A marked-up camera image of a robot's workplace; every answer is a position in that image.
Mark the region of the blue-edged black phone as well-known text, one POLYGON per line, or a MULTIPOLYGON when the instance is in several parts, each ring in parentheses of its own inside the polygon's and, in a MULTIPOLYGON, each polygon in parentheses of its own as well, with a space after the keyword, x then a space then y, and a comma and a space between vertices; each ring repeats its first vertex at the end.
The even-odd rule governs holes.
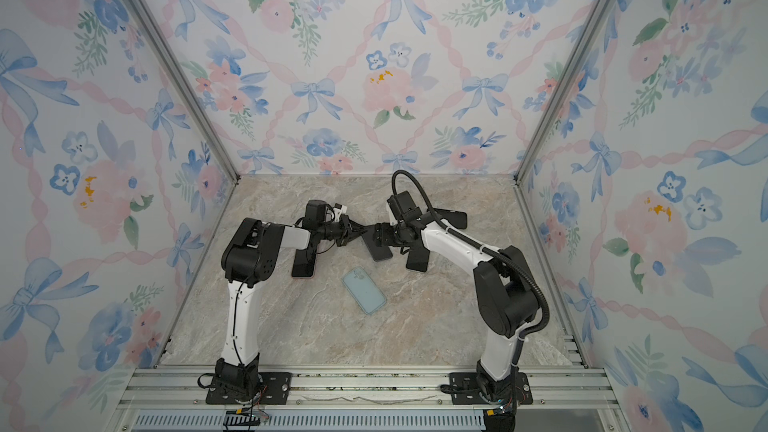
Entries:
POLYGON ((391 249, 388 246, 378 244, 371 232, 364 234, 362 239, 374 262, 382 262, 393 257, 391 249))

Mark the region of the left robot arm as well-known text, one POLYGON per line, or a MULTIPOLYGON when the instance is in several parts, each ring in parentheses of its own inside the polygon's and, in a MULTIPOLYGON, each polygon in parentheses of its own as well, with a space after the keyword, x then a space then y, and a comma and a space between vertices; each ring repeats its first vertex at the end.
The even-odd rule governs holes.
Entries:
POLYGON ((366 232, 367 227, 350 219, 344 207, 321 200, 309 201, 304 216, 293 224, 254 218, 241 222, 221 258, 228 286, 228 322, 210 391, 245 403, 263 390, 257 329, 262 292, 276 270, 280 252, 294 249, 292 276, 310 278, 321 242, 343 247, 366 232))

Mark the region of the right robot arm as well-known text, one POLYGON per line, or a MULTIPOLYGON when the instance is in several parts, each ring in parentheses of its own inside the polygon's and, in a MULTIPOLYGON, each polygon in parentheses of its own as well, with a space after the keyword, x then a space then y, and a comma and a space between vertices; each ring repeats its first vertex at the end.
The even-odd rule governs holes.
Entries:
POLYGON ((466 235, 467 214, 450 209, 422 211, 409 192, 387 199, 389 221, 372 226, 367 245, 376 257, 398 248, 406 268, 425 272, 433 253, 473 280, 478 310, 487 327, 486 345, 476 367, 476 394, 489 404, 519 402, 515 390, 526 336, 548 320, 548 307, 534 284, 522 252, 495 248, 466 235))

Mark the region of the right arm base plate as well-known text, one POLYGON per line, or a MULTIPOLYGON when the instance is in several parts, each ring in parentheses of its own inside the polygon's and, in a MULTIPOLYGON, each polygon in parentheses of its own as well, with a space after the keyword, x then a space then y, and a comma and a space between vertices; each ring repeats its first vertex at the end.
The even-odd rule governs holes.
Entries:
POLYGON ((531 405, 533 396, 526 374, 513 369, 503 380, 492 380, 484 372, 452 372, 439 390, 450 396, 454 405, 511 407, 531 405))

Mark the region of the light blue phone case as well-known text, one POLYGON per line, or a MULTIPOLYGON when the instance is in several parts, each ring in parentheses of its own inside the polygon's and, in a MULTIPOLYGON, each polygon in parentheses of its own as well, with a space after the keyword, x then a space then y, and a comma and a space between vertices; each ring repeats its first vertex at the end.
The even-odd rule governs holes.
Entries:
POLYGON ((383 292, 362 268, 355 268, 345 274, 342 278, 342 283, 361 310, 367 315, 374 314, 387 303, 383 292))

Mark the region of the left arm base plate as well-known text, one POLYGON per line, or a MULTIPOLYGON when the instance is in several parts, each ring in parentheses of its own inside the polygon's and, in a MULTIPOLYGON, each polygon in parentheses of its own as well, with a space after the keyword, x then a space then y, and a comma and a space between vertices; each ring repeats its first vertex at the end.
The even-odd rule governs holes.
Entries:
POLYGON ((292 378, 289 372, 266 372, 228 383, 214 373, 203 373, 197 385, 207 392, 205 403, 208 405, 285 405, 292 378))

